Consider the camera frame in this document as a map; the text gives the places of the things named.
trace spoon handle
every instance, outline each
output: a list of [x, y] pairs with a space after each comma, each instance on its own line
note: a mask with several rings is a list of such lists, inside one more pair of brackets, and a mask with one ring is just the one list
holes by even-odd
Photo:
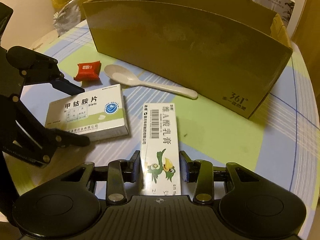
[[151, 83], [151, 82], [142, 82], [141, 85], [146, 87], [156, 88], [162, 91], [167, 91], [167, 92], [178, 94], [178, 95], [182, 95], [191, 99], [196, 99], [198, 97], [198, 93], [189, 88], [169, 86], [169, 85], [163, 85], [163, 84], [157, 84], [157, 83]]

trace red candy wrapper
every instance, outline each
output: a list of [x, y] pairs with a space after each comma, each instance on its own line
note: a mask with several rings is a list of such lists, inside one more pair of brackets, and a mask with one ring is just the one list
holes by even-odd
[[79, 63], [79, 70], [77, 76], [73, 79], [75, 81], [92, 81], [99, 79], [99, 72], [101, 68], [101, 62], [91, 62], [91, 63]]

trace barcode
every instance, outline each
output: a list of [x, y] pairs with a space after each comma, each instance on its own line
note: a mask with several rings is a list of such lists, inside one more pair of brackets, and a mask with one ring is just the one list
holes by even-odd
[[159, 139], [159, 109], [151, 110], [151, 139]]

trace spoon bowl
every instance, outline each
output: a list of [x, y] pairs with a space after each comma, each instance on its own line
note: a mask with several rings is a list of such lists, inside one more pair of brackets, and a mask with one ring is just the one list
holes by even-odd
[[138, 86], [141, 81], [130, 70], [119, 65], [107, 65], [104, 68], [105, 74], [114, 81], [128, 86]]

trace tablecloth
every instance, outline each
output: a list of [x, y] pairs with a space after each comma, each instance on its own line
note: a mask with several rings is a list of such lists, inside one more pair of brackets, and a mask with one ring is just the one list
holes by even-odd
[[[307, 217], [299, 236], [310, 231], [319, 195], [319, 117], [312, 85], [298, 47], [271, 93], [254, 115], [245, 119], [223, 106], [199, 96], [190, 100], [146, 87], [124, 88], [130, 135], [91, 143], [88, 147], [59, 149], [51, 163], [39, 169], [6, 155], [6, 161], [20, 194], [85, 162], [96, 166], [111, 160], [129, 158], [140, 149], [141, 109], [144, 102], [176, 104], [179, 149], [192, 159], [205, 159], [215, 166], [237, 162], [299, 196], [307, 207]], [[100, 60], [105, 65], [122, 65], [141, 80], [177, 85], [165, 78], [96, 51], [86, 21], [77, 25], [40, 52], [59, 61], [65, 77], [73, 81], [77, 63]], [[114, 84], [103, 71], [101, 82], [90, 83], [86, 90]], [[50, 84], [27, 86], [22, 101], [31, 113], [45, 123], [49, 103], [67, 95]], [[126, 185], [129, 195], [135, 185]], [[223, 186], [215, 183], [215, 198], [223, 196]], [[191, 194], [194, 186], [182, 184], [182, 193]], [[105, 183], [99, 183], [96, 195], [105, 198]]]

